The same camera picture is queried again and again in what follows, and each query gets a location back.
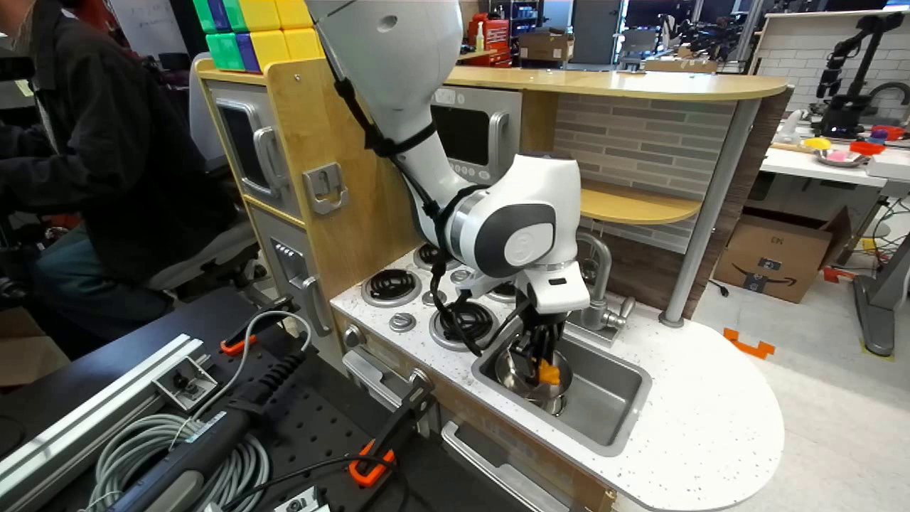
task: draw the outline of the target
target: cardboard box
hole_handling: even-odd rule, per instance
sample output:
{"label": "cardboard box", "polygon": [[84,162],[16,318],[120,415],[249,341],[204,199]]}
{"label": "cardboard box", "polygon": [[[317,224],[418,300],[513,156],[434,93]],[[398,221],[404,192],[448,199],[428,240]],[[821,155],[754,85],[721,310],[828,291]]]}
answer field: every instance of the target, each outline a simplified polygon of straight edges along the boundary
{"label": "cardboard box", "polygon": [[518,59],[566,64],[572,57],[572,37],[555,31],[531,31],[518,37]]}
{"label": "cardboard box", "polygon": [[36,328],[27,310],[0,310],[0,386],[30,384],[66,365],[63,351]]}
{"label": "cardboard box", "polygon": [[831,230],[742,216],[714,277],[744,291],[801,303],[819,277],[828,249]]}

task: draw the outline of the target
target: sink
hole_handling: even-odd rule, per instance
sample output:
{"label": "sink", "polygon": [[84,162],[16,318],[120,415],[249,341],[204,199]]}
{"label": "sink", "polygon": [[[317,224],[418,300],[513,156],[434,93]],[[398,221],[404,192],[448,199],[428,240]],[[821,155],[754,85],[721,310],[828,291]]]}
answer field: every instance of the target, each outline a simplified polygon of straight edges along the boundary
{"label": "sink", "polygon": [[562,411],[552,415],[496,384],[494,358],[509,348],[509,341],[511,335],[502,335],[499,345],[478,358],[475,375],[479,379],[479,384],[505,395],[513,406],[529,411],[540,422],[569,433],[589,450],[600,456],[616,456],[629,441],[629,433],[647,395],[647,374],[606,354],[606,341],[600,335],[583,332],[569,325],[558,351],[572,367],[572,384]]}

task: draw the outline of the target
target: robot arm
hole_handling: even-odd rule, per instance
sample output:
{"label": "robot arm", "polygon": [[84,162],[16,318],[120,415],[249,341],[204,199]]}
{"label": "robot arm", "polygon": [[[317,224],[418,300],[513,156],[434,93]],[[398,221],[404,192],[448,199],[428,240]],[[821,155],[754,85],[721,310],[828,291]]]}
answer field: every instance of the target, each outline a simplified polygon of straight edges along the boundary
{"label": "robot arm", "polygon": [[535,313],[559,321],[589,304],[573,263],[580,170],[518,156],[491,187],[471,187],[432,132],[428,102],[461,49],[458,0],[306,0],[326,59],[407,177],[420,234],[491,280],[518,280]]}

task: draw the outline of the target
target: orange object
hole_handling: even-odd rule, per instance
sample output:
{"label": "orange object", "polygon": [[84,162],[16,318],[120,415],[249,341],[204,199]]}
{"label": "orange object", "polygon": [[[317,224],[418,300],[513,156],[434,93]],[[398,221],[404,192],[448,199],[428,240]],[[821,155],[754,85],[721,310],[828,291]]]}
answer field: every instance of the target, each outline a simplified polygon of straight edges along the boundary
{"label": "orange object", "polygon": [[242,355],[243,354],[243,345],[256,345],[256,335],[249,335],[246,341],[243,340],[232,340],[232,341],[222,341],[222,354],[226,355],[226,358],[235,358],[235,355]]}
{"label": "orange object", "polygon": [[873,155],[880,155],[885,148],[880,148],[880,146],[873,146],[873,142],[853,139],[853,142],[850,142],[850,152],[853,152],[853,155],[862,155],[862,156],[873,156]]}
{"label": "orange object", "polygon": [[540,362],[536,367],[536,382],[546,386],[558,386],[559,384],[559,367]]}
{"label": "orange object", "polygon": [[467,22],[462,39],[475,44],[479,22],[482,22],[482,25],[489,22],[489,14],[486,14],[486,11],[478,11],[478,14]]}
{"label": "orange object", "polygon": [[721,330],[721,335],[740,351],[740,354],[748,354],[754,358],[769,358],[772,355],[772,345],[768,341],[759,341],[757,348],[754,345],[744,345],[740,341],[740,330]]}
{"label": "orange object", "polygon": [[885,135],[887,142],[906,138],[900,126],[873,126],[873,135]]}
{"label": "orange object", "polygon": [[[367,458],[368,450],[373,450],[373,441],[364,445],[358,456]],[[395,465],[395,450],[387,450],[387,453],[381,456],[381,460],[349,460],[349,465],[347,465],[347,476],[349,476],[349,482],[358,483],[361,489],[368,489],[368,487],[374,487],[374,483],[387,476],[387,470],[390,470],[391,465]]]}

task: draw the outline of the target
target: orange clamp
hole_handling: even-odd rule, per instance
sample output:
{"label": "orange clamp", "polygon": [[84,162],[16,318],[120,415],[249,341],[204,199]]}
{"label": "orange clamp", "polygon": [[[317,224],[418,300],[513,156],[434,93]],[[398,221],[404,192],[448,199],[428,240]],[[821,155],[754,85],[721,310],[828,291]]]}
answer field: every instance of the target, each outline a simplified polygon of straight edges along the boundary
{"label": "orange clamp", "polygon": [[235,355],[242,355],[243,354],[243,345],[256,345],[256,335],[249,335],[246,341],[243,340],[235,340],[235,341],[222,341],[222,354],[226,355],[226,358],[235,358]]}
{"label": "orange clamp", "polygon": [[[368,450],[373,450],[373,441],[364,445],[358,456],[367,458]],[[387,450],[387,453],[381,456],[381,460],[361,460],[361,458],[354,458],[354,460],[347,465],[347,476],[349,476],[349,482],[358,483],[361,489],[368,489],[368,487],[374,487],[374,483],[387,476],[387,470],[395,465],[395,450]]]}

